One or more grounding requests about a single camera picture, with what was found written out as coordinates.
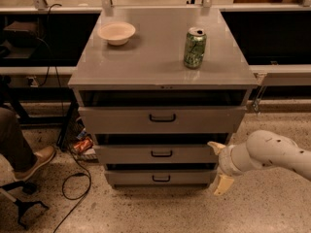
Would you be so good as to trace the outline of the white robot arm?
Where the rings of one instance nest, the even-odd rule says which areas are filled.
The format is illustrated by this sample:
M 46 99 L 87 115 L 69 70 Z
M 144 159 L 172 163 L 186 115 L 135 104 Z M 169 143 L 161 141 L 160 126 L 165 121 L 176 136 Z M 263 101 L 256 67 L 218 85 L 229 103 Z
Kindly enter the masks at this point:
M 238 145 L 226 146 L 210 141 L 208 146 L 219 158 L 212 184 L 216 196 L 225 194 L 235 177 L 252 170 L 281 167 L 311 181 L 311 151 L 301 149 L 294 140 L 271 131 L 255 131 Z

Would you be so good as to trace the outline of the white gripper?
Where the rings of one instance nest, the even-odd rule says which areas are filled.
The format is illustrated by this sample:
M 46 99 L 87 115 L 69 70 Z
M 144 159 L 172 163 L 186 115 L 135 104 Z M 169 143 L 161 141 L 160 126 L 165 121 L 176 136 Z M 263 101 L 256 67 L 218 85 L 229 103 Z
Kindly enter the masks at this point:
M 221 143 L 210 141 L 207 143 L 219 156 L 219 174 L 214 180 L 214 194 L 221 196 L 225 194 L 234 183 L 235 176 L 240 176 L 242 172 L 235 166 L 231 158 L 233 146 L 226 146 Z

